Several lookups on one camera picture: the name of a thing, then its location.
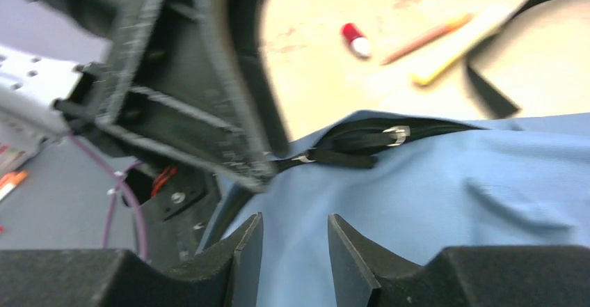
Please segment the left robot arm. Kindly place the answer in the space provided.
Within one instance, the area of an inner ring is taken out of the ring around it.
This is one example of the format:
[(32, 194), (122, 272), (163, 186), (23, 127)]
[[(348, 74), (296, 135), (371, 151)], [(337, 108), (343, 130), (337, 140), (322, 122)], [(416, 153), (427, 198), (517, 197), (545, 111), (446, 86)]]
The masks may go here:
[(112, 157), (195, 166), (253, 191), (289, 140), (260, 54), (264, 0), (35, 0), (109, 39), (78, 65), (1, 48), (1, 112)]

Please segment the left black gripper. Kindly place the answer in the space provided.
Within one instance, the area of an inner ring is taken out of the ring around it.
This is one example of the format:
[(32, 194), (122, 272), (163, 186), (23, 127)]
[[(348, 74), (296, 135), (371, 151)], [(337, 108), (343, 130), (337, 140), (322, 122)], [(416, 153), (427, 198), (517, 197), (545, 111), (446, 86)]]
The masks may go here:
[(289, 142), (261, 53), (265, 0), (112, 0), (106, 61), (56, 108), (145, 162), (261, 191)]

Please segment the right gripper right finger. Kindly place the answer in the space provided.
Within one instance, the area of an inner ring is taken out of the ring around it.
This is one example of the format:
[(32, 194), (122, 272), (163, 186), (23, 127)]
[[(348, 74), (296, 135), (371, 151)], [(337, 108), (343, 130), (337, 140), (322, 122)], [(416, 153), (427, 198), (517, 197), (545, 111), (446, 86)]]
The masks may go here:
[(328, 216), (328, 243), (338, 306), (442, 306), (424, 269)]

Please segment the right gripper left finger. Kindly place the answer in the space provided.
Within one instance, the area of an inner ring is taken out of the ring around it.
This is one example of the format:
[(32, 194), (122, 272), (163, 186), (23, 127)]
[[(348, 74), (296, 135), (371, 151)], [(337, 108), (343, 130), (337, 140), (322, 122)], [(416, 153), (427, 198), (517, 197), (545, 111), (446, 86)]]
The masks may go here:
[(167, 271), (164, 306), (256, 306), (264, 222), (260, 212), (229, 237)]

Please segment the blue student backpack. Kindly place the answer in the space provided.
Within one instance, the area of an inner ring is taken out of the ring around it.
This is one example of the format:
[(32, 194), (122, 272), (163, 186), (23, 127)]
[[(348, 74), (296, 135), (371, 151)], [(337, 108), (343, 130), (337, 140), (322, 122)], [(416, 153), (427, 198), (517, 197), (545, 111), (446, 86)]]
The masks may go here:
[(200, 251), (246, 215), (264, 222), (257, 306), (338, 306), (328, 216), (421, 266), (442, 306), (589, 305), (589, 114), (512, 118), (473, 67), (494, 118), (360, 111), (295, 143), (269, 189), (234, 185)]

